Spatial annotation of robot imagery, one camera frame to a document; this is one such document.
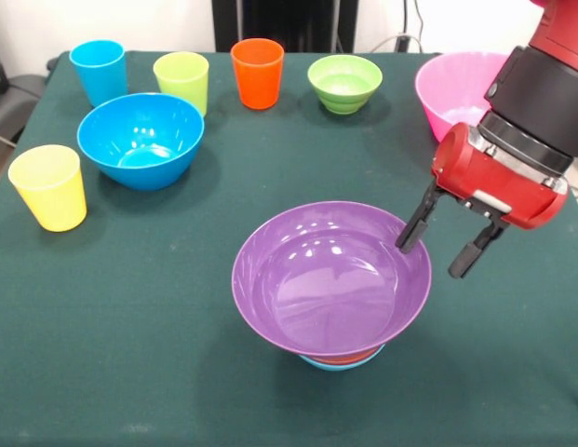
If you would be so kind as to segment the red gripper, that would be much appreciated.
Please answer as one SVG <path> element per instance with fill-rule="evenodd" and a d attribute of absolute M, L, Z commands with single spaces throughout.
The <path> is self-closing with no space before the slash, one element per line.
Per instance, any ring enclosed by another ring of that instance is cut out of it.
<path fill-rule="evenodd" d="M 459 123 L 445 135 L 435 153 L 431 171 L 437 182 L 431 182 L 423 198 L 400 232 L 396 247 L 409 253 L 428 227 L 428 219 L 442 196 L 442 189 L 461 199 L 480 198 L 503 214 L 468 242 L 450 264 L 452 278 L 464 278 L 488 249 L 513 224 L 525 230 L 547 224 L 563 208 L 568 186 L 552 189 L 522 175 L 477 149 L 471 139 L 477 129 Z"/>

